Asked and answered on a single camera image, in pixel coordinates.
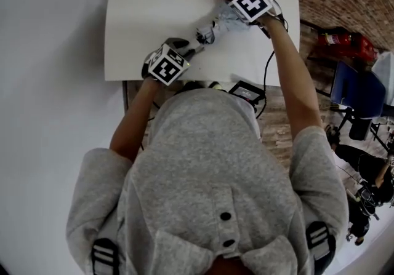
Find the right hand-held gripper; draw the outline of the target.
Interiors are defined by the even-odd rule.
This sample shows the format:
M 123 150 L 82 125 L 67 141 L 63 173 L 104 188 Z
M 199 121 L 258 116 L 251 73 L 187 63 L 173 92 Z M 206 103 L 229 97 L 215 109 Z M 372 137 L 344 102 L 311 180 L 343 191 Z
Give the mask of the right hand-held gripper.
M 229 0 L 229 19 L 247 26 L 265 26 L 265 19 L 285 25 L 283 11 L 276 0 Z

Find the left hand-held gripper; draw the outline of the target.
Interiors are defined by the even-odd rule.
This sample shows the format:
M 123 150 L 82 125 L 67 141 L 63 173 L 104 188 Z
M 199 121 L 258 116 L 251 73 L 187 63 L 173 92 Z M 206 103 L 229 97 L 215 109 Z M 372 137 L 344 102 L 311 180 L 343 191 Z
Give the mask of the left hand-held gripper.
M 167 38 L 166 43 L 149 54 L 142 66 L 142 77 L 152 77 L 154 80 L 166 86 L 171 85 L 190 67 L 189 61 L 195 55 L 204 50 L 203 46 L 188 49 L 184 58 L 175 50 L 182 50 L 189 46 L 190 42 L 182 38 Z

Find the light blue cloth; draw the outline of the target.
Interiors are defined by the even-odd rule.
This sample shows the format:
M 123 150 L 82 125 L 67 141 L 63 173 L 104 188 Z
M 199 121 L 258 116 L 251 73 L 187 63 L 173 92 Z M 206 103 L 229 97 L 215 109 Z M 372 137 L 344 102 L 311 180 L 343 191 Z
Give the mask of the light blue cloth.
M 227 2 L 222 2 L 215 8 L 211 18 L 196 27 L 194 36 L 188 39 L 189 46 L 180 50 L 181 55 L 184 56 L 188 49 L 213 45 L 229 32 L 249 31 L 251 28 L 252 25 L 243 22 Z

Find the person's left forearm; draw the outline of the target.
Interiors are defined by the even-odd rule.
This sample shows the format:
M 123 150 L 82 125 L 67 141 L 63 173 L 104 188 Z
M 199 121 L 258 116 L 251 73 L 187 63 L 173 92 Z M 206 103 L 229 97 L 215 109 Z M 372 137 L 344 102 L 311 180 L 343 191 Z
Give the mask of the person's left forearm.
M 109 149 L 131 162 L 135 161 L 148 124 L 151 106 L 160 88 L 159 82 L 151 77 L 142 82 L 112 136 Z

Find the person's right forearm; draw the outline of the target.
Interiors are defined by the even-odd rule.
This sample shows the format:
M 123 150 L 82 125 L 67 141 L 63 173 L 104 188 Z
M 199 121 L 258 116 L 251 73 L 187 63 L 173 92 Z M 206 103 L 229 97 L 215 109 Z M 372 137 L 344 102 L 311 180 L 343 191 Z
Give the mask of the person's right forearm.
M 259 20 L 271 37 L 292 138 L 307 128 L 322 132 L 315 86 L 292 39 L 279 20 L 270 16 Z

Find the person's black trouser leg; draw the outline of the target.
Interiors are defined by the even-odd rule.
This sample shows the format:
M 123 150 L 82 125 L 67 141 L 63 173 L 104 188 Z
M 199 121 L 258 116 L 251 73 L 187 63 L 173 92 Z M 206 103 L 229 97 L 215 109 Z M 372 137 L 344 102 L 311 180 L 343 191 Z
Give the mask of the person's black trouser leg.
M 182 92 L 188 92 L 191 90 L 203 89 L 203 88 L 204 86 L 197 81 L 188 81 L 184 84 L 184 86 L 180 90 L 178 90 L 175 93 L 175 95 L 181 94 Z

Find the black waist device with screen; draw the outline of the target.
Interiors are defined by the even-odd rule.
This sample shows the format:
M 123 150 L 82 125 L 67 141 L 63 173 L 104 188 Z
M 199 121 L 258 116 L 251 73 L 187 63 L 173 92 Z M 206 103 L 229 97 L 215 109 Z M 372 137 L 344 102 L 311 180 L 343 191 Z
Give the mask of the black waist device with screen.
M 244 81 L 238 81 L 228 93 L 242 98 L 252 106 L 256 106 L 260 101 L 266 99 L 265 91 L 263 89 Z

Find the red fire extinguisher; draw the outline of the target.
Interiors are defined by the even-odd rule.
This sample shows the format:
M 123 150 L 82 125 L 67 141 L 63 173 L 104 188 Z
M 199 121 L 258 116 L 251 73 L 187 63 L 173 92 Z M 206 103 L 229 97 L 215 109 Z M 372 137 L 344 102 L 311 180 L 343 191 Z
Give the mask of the red fire extinguisher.
M 322 45 L 343 45 L 349 46 L 352 43 L 352 36 L 350 33 L 319 33 L 318 42 Z

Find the grey hooded top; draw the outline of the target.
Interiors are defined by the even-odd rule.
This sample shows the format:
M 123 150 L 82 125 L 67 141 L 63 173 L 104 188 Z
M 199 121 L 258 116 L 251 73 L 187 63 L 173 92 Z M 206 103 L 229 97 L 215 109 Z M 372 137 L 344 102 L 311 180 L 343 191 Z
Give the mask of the grey hooded top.
M 254 275 L 322 274 L 333 258 L 315 261 L 308 226 L 324 222 L 337 250 L 348 225 L 326 134 L 301 131 L 289 169 L 258 134 L 248 103 L 196 89 L 161 107 L 134 162 L 87 152 L 66 226 L 77 265 L 93 275 L 93 243 L 105 237 L 118 246 L 119 275 L 204 275 L 217 257 Z

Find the red extinguisher box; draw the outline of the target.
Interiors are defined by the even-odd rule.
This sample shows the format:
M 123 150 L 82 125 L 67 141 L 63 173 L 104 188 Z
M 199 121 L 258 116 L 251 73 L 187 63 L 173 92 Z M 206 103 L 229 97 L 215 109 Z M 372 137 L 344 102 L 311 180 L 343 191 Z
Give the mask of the red extinguisher box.
M 366 62 L 371 62 L 377 58 L 377 50 L 368 38 L 359 33 L 352 34 L 352 54 Z

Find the blue chair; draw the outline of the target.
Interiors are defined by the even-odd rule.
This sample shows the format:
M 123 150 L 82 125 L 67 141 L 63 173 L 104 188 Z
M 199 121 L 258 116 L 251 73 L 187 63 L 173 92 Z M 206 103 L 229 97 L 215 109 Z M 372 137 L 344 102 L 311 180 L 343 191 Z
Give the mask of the blue chair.
M 349 81 L 348 97 L 341 101 L 342 83 Z M 394 148 L 394 136 L 388 143 L 384 143 L 378 136 L 380 124 L 372 122 L 374 118 L 394 118 L 394 105 L 385 103 L 386 89 L 379 78 L 371 71 L 357 71 L 346 63 L 337 64 L 332 82 L 330 101 L 336 105 L 345 106 L 345 109 L 334 109 L 334 112 L 343 113 L 344 118 L 334 132 L 339 133 L 348 121 L 352 124 L 349 138 L 363 141 L 368 133 L 372 133 L 386 151 Z

